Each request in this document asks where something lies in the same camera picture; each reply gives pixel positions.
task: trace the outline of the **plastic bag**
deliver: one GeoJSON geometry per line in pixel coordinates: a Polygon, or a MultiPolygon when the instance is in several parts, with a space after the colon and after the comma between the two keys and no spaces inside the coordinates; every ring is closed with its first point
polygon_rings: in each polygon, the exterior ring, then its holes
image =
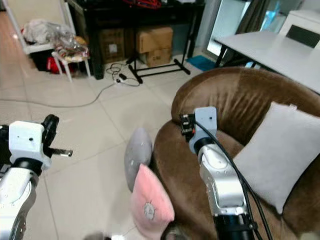
{"type": "Polygon", "coordinates": [[[81,62],[89,57],[89,49],[85,44],[80,44],[71,29],[65,25],[47,23],[49,40],[55,51],[67,61],[81,62]]]}
{"type": "Polygon", "coordinates": [[[89,49],[83,44],[85,41],[78,42],[78,37],[66,25],[33,19],[24,25],[22,35],[31,44],[51,43],[55,51],[69,62],[81,62],[89,57],[89,49]]]}

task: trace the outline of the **table leg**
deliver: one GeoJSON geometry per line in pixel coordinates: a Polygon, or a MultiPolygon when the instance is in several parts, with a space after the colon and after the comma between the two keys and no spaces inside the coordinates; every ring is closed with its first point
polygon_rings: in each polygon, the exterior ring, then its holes
{"type": "Polygon", "coordinates": [[[102,62],[100,43],[99,43],[99,30],[96,29],[94,23],[94,16],[84,14],[86,22],[87,34],[89,37],[89,50],[91,59],[91,69],[95,79],[100,80],[104,78],[104,66],[102,62]]]}
{"type": "Polygon", "coordinates": [[[198,36],[198,32],[199,32],[199,28],[200,28],[200,24],[201,24],[203,13],[204,13],[204,8],[203,7],[202,8],[198,7],[197,10],[195,10],[195,21],[194,21],[193,31],[192,31],[192,34],[190,36],[190,46],[189,46],[188,54],[187,54],[188,58],[192,58],[192,56],[194,54],[195,45],[196,45],[196,39],[197,39],[197,36],[198,36]]]}
{"type": "Polygon", "coordinates": [[[192,17],[191,17],[190,22],[189,22],[189,28],[188,28],[188,32],[186,34],[186,40],[185,40],[185,45],[184,45],[184,49],[183,49],[183,56],[182,56],[182,61],[181,61],[182,65],[184,64],[184,61],[185,61],[185,57],[186,57],[186,53],[187,53],[187,49],[188,49],[189,39],[190,39],[190,46],[191,46],[191,38],[190,38],[191,35],[190,35],[190,33],[191,33],[191,29],[192,29],[192,26],[193,26],[193,23],[194,23],[195,14],[196,14],[195,12],[192,12],[192,17]]]}
{"type": "Polygon", "coordinates": [[[136,24],[134,25],[133,27],[133,57],[134,57],[134,60],[133,60],[133,66],[134,66],[134,70],[136,71],[137,70],[137,27],[136,27],[136,24]]]}
{"type": "Polygon", "coordinates": [[[226,53],[226,50],[227,50],[227,47],[225,45],[222,45],[220,55],[218,56],[218,59],[215,62],[215,66],[214,66],[215,68],[219,68],[222,58],[226,53]]]}

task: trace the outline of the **gray pillow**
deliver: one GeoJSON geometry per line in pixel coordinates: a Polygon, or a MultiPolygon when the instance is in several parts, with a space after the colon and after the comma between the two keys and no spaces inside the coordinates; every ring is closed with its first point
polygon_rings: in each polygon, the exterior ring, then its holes
{"type": "Polygon", "coordinates": [[[295,183],[319,153],[320,118],[272,102],[234,162],[253,190],[282,214],[295,183]]]}
{"type": "Polygon", "coordinates": [[[152,156],[152,141],[143,128],[137,128],[132,134],[124,154],[124,170],[127,185],[134,190],[140,164],[148,166],[152,156]]]}

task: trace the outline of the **brown sofa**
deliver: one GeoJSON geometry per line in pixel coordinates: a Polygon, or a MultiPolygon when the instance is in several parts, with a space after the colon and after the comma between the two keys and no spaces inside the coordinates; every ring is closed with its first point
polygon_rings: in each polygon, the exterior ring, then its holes
{"type": "MultiPolygon", "coordinates": [[[[320,117],[319,95],[286,77],[264,70],[214,69],[194,77],[176,93],[172,120],[156,136],[152,167],[170,196],[175,223],[192,239],[217,239],[217,234],[197,156],[191,153],[181,135],[179,115],[192,113],[197,107],[217,107],[217,137],[234,157],[249,142],[272,101],[294,104],[299,110],[320,117]]],[[[260,234],[267,239],[252,198],[250,202],[260,234]]],[[[263,200],[261,204],[275,240],[296,239],[304,232],[319,231],[320,156],[296,183],[283,215],[278,215],[275,208],[263,200]]]]}

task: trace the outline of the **white desk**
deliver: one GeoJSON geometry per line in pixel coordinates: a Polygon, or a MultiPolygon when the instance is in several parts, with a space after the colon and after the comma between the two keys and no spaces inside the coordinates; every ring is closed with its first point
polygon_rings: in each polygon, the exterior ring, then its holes
{"type": "Polygon", "coordinates": [[[320,94],[320,50],[266,31],[215,40],[222,44],[216,66],[230,48],[320,94]]]}

